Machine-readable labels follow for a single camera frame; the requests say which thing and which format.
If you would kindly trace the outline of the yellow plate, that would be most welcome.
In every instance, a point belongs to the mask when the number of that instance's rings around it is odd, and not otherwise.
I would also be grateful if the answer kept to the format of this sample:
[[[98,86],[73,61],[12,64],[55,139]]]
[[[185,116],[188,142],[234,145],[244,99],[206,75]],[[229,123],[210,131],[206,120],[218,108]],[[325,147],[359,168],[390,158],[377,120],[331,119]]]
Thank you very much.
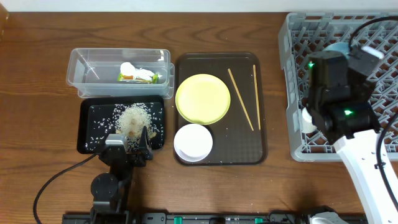
[[[231,95],[220,78],[196,74],[179,85],[175,104],[181,117],[188,122],[208,125],[219,121],[228,112]]]

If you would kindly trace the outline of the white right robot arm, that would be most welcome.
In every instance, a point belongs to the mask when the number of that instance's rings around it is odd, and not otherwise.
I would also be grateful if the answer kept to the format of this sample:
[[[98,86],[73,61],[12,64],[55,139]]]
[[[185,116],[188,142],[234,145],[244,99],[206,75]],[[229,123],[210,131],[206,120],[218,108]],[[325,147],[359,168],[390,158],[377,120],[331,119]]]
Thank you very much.
[[[370,47],[349,54],[320,51],[309,56],[305,117],[333,145],[354,183],[368,223],[397,223],[397,176],[384,147],[383,128],[369,99],[368,76],[383,53]]]

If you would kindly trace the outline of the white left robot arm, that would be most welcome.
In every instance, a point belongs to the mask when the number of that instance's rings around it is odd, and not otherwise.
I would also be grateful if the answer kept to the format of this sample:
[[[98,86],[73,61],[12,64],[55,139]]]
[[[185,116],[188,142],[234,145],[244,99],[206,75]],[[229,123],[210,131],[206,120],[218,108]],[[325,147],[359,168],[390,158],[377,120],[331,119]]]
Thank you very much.
[[[95,177],[91,183],[93,208],[90,223],[134,223],[134,215],[127,209],[132,172],[146,166],[153,159],[147,128],[143,127],[138,148],[127,152],[127,136],[109,134],[99,159],[109,166],[109,172]]]

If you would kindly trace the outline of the white cup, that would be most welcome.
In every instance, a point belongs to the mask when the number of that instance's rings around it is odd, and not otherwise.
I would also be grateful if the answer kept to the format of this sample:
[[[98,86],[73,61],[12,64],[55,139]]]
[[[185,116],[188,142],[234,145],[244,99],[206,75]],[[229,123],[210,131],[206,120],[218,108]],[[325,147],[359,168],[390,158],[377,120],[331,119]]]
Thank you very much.
[[[317,127],[312,123],[312,116],[306,108],[302,110],[302,132],[305,134],[313,133],[317,130]]]

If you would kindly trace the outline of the green snack wrapper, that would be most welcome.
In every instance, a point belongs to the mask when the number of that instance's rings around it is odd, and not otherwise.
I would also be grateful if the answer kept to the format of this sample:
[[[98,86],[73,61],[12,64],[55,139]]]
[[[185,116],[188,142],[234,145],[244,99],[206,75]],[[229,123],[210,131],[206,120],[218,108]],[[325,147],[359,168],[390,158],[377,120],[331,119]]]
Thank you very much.
[[[153,76],[149,77],[134,77],[134,76],[126,76],[122,73],[119,74],[117,81],[118,82],[133,82],[133,83],[151,83],[156,84],[159,81],[161,75],[159,73],[155,73]]]

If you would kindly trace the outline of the light blue bowl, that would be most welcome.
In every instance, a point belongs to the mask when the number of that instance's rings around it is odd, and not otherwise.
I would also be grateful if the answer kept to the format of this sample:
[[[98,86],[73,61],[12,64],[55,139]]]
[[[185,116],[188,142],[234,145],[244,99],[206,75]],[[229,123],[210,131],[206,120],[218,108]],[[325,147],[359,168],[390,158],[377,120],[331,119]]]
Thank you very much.
[[[323,49],[323,51],[337,51],[342,53],[346,58],[349,58],[349,46],[347,42],[336,42]]]

